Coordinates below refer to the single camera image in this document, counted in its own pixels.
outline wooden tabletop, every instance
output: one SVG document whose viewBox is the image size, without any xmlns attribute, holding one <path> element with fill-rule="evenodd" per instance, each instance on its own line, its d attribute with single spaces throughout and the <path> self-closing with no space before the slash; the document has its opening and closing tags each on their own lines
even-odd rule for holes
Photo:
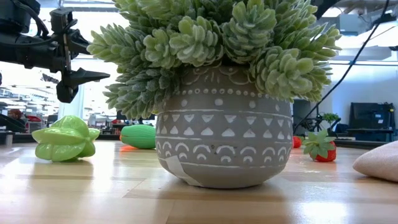
<svg viewBox="0 0 398 224">
<path fill-rule="evenodd" d="M 214 190 L 178 180 L 154 150 L 95 145 L 95 156 L 71 163 L 35 158 L 35 144 L 0 149 L 0 223 L 398 223 L 398 184 L 352 168 L 365 150 L 339 148 L 336 162 L 318 163 L 293 149 L 264 184 Z"/>
</svg>

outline artificial succulent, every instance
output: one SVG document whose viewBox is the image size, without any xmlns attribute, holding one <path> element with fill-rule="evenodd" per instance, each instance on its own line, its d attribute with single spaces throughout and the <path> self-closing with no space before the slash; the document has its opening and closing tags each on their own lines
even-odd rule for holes
<svg viewBox="0 0 398 224">
<path fill-rule="evenodd" d="M 32 137 L 38 142 L 36 156 L 53 162 L 93 156 L 93 141 L 99 135 L 99 130 L 88 128 L 87 124 L 76 116 L 64 116 L 50 128 L 32 133 Z"/>
<path fill-rule="evenodd" d="M 130 25 L 93 32 L 88 51 L 118 65 L 104 94 L 128 118 L 161 110 L 187 66 L 247 66 L 258 92 L 281 100 L 319 101 L 330 84 L 327 61 L 341 35 L 315 25 L 310 0 L 113 1 Z"/>
</svg>

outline potted plant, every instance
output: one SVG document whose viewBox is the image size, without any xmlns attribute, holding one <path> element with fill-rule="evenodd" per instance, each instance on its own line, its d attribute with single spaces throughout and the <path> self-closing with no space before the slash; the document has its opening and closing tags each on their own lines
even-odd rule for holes
<svg viewBox="0 0 398 224">
<path fill-rule="evenodd" d="M 118 65 L 104 93 L 128 118 L 158 113 L 162 166 L 191 185 L 239 188 L 283 170 L 293 97 L 321 99 L 341 36 L 304 0 L 115 0 L 130 26 L 92 32 Z"/>
</svg>

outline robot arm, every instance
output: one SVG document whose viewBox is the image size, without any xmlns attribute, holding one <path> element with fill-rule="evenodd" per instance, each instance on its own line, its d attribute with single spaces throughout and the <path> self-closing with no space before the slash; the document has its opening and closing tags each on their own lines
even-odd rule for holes
<svg viewBox="0 0 398 224">
<path fill-rule="evenodd" d="M 20 32 L 29 30 L 32 11 L 36 16 L 40 11 L 40 4 L 35 0 L 0 1 L 0 61 L 18 63 L 28 69 L 40 67 L 52 73 L 61 72 L 57 96 L 64 103 L 72 102 L 79 85 L 109 77 L 109 74 L 82 68 L 72 71 L 71 61 L 79 54 L 89 54 L 86 50 L 89 42 L 78 29 L 71 29 L 77 23 L 71 9 L 60 8 L 50 13 L 54 32 L 51 36 L 47 36 L 47 29 L 39 21 L 38 34 L 44 29 L 44 36 L 29 37 Z"/>
</svg>

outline green star fruit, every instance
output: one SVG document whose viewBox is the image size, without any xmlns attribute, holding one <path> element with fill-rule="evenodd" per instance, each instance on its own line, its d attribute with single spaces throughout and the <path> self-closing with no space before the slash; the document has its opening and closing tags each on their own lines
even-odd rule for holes
<svg viewBox="0 0 398 224">
<path fill-rule="evenodd" d="M 64 116 L 50 128 L 34 131 L 32 137 L 38 142 L 35 155 L 53 162 L 67 161 L 95 154 L 93 141 L 100 131 L 88 128 L 76 116 Z"/>
</svg>

